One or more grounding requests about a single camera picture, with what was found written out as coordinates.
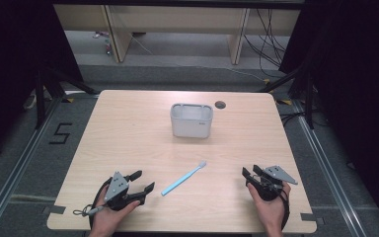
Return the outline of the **light wooden desk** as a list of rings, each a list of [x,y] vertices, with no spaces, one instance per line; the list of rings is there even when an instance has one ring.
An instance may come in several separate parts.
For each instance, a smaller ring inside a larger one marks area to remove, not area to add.
[[[297,10],[199,7],[147,7],[56,4],[65,31],[107,32],[114,60],[125,59],[133,33],[225,35],[231,62],[237,64],[245,35],[289,37]]]

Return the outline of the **black tape piece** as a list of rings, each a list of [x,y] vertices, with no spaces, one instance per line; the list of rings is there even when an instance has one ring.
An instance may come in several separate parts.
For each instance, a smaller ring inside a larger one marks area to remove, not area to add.
[[[323,217],[317,217],[313,213],[300,213],[301,219],[303,221],[314,221],[317,223],[317,225],[325,225],[325,219]]]
[[[66,207],[65,206],[60,206],[60,205],[48,205],[46,206],[43,210],[42,213],[46,215],[50,215],[52,213],[54,214],[63,214],[65,211]]]

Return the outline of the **blue toothbrush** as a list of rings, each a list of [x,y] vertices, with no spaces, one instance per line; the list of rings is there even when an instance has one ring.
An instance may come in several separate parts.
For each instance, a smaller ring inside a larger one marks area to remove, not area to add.
[[[190,178],[193,174],[195,174],[198,170],[205,167],[207,164],[206,161],[201,161],[194,169],[184,174],[182,177],[174,181],[172,184],[170,184],[168,187],[166,187],[163,191],[161,191],[161,196],[164,197],[168,193],[170,193],[172,190],[174,190],[176,187],[178,187],[180,184],[182,184],[184,181],[186,181],[188,178]]]

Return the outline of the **metal floor rail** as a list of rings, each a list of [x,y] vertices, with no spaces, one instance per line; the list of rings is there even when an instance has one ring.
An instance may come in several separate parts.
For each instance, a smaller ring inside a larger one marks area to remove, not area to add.
[[[310,127],[304,116],[299,118],[299,123],[303,129],[303,132],[313,150],[315,158],[320,166],[320,169],[328,183],[334,200],[341,212],[341,215],[345,221],[345,224],[352,237],[367,237],[362,223],[352,206],[349,198],[347,197],[339,178],[337,177],[328,156],[318,139],[316,132]]]
[[[43,138],[43,134],[46,132],[53,114],[61,101],[61,98],[55,98],[48,104],[48,107],[44,110],[43,121],[34,129],[34,132],[30,136],[22,154],[18,157],[17,163],[14,165],[11,173],[6,178],[4,185],[0,190],[0,218],[7,207],[15,188],[18,186],[26,169],[33,159],[34,153]]]

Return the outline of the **person's right hand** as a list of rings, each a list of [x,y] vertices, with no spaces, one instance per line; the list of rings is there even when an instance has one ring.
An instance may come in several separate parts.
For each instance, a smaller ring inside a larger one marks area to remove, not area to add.
[[[283,237],[282,223],[289,203],[290,186],[283,182],[281,197],[271,201],[263,200],[252,184],[247,184],[247,188],[253,198],[260,224],[263,226],[266,236]]]

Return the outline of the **white plastic container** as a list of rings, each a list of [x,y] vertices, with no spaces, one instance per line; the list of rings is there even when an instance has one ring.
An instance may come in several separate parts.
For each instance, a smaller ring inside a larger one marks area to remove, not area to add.
[[[170,118],[174,136],[207,138],[210,135],[213,108],[209,105],[173,104]]]

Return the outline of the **black metal stand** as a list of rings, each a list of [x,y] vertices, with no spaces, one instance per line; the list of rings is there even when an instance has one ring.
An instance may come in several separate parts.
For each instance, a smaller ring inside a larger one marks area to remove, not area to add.
[[[304,65],[299,66],[275,82],[267,84],[264,88],[259,89],[259,93],[268,93],[290,80],[292,80],[292,84],[288,95],[291,99],[298,99],[301,95],[305,97],[305,120],[309,128],[313,129],[313,78]]]
[[[99,95],[100,91],[87,86],[83,81],[76,80],[69,75],[53,69],[51,67],[42,67],[36,76],[36,105],[37,105],[37,125],[39,128],[46,119],[46,109],[44,104],[44,90],[47,90],[53,99],[61,99],[66,93],[60,85],[61,82],[67,82],[70,85],[84,91],[89,95]]]

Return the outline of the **black tape floor numeral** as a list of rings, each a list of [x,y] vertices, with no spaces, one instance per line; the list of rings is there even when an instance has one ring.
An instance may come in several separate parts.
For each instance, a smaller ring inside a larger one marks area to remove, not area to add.
[[[70,136],[70,133],[68,131],[64,131],[64,128],[70,127],[71,125],[72,125],[72,122],[61,122],[57,126],[57,128],[53,134],[54,139],[50,140],[49,144],[51,144],[51,145],[65,144],[66,141],[68,140],[69,136]]]

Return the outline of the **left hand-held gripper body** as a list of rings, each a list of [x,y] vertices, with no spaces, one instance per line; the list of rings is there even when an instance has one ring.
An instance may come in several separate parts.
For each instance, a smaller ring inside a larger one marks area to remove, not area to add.
[[[128,193],[129,182],[119,172],[116,171],[111,178],[104,202],[112,210],[122,210],[133,202],[131,195]]]

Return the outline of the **black curtain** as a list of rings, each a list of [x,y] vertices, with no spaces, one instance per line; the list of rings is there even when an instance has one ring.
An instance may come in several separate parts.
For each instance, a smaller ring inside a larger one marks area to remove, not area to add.
[[[0,142],[41,76],[83,80],[50,0],[0,0]]]
[[[314,42],[310,74],[326,116],[379,207],[379,0],[305,0],[281,71]]]

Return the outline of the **person's left hand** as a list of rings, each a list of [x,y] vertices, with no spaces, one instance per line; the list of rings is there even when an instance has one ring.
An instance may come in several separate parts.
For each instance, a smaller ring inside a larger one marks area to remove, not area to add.
[[[104,207],[94,215],[94,221],[88,237],[112,237],[119,228],[120,223],[139,205],[140,201],[136,200],[119,211]]]

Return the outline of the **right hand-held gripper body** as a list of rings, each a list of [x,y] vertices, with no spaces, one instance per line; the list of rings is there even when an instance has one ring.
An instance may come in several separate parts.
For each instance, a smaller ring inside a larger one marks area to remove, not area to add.
[[[254,178],[260,184],[254,186],[263,200],[271,201],[277,198],[283,190],[283,182],[297,185],[297,181],[278,165],[263,169],[264,175],[259,177],[254,173]]]

